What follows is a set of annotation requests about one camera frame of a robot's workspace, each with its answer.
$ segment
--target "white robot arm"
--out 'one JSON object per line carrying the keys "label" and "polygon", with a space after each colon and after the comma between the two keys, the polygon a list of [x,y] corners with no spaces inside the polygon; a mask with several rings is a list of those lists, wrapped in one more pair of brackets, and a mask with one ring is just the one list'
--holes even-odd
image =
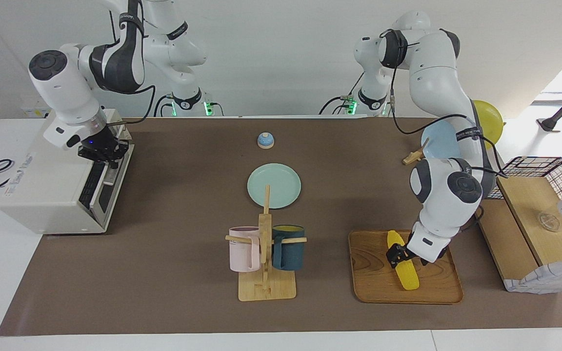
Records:
{"label": "white robot arm", "polygon": [[363,37],[355,45],[355,60],[363,68],[363,85],[357,91],[359,101],[355,113],[378,116],[385,106],[392,77],[381,62],[375,60],[382,39]]}
{"label": "white robot arm", "polygon": [[207,55],[188,36],[188,24],[173,0],[148,0],[147,23],[162,33],[144,39],[144,59],[170,80],[178,116],[207,114],[206,93],[199,87],[190,66],[205,63]]}
{"label": "white robot arm", "polygon": [[[423,209],[408,244],[395,245],[387,253],[392,267],[415,256],[435,262],[461,225],[474,214],[480,200],[495,186],[477,111],[457,77],[459,39],[453,33],[431,27],[426,13],[412,11],[378,39],[362,41],[378,47],[376,59],[381,67],[408,69],[413,102],[420,109],[445,118],[457,132],[462,158],[427,158],[413,169],[410,184]],[[368,66],[362,66],[368,76]],[[379,94],[369,95],[377,90],[375,84],[366,83],[360,94],[379,98]]]}
{"label": "white robot arm", "polygon": [[[117,140],[109,129],[91,90],[136,92],[144,82],[147,60],[172,81],[172,96],[185,101],[180,107],[188,113],[201,114],[204,93],[188,66],[203,64],[206,57],[188,40],[187,24],[173,0],[100,1],[119,14],[116,42],[100,46],[65,44],[59,51],[36,54],[28,70],[40,95],[56,111],[57,118],[44,137],[63,149],[81,143],[80,156],[116,167],[128,143]],[[144,22],[166,34],[145,37]]]}

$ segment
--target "white wall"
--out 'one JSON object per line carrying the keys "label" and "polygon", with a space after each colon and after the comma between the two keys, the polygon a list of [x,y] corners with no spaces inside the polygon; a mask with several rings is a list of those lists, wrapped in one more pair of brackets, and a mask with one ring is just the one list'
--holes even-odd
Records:
{"label": "white wall", "polygon": [[[404,12],[422,9],[462,42],[459,76],[472,98],[517,115],[562,68],[562,1],[557,0],[181,0],[190,35],[209,58],[195,71],[227,114],[313,114],[348,93],[361,73],[356,40],[376,35]],[[67,42],[111,41],[96,0],[0,1],[0,117],[21,117],[20,96],[35,94],[23,71],[31,57]],[[418,116],[408,74],[397,74],[401,116]],[[147,82],[169,91],[147,65]],[[98,92],[107,107],[139,116],[147,96]]]}

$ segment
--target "green led light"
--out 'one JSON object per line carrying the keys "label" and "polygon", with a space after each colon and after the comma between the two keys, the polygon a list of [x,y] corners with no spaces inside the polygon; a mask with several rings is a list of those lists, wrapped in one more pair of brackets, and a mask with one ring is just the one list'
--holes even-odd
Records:
{"label": "green led light", "polygon": [[346,113],[355,114],[356,110],[357,110],[357,102],[355,100],[352,100],[350,102],[350,106],[348,107],[348,109],[346,109]]}
{"label": "green led light", "polygon": [[214,107],[212,107],[212,105],[210,105],[209,102],[204,101],[204,102],[203,102],[203,105],[205,106],[205,113],[206,113],[208,116],[211,116],[212,114],[214,114]]}

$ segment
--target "white appliance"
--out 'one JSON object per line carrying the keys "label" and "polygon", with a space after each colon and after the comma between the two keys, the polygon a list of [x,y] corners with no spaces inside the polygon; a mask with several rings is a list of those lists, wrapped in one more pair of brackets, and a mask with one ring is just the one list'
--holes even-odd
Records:
{"label": "white appliance", "polygon": [[[106,109],[107,122],[121,119]],[[78,156],[76,148],[60,149],[42,136],[55,118],[52,111],[0,197],[0,210],[38,234],[104,233],[134,150],[117,169]],[[114,126],[119,139],[131,140],[125,125]]]}

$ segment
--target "pink mug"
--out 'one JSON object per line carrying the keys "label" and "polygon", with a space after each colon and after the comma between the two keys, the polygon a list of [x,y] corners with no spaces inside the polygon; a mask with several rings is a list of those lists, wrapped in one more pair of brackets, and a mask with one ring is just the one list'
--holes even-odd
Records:
{"label": "pink mug", "polygon": [[259,228],[233,227],[229,235],[249,238],[250,244],[229,241],[229,267],[235,272],[254,272],[261,268],[259,261]]}

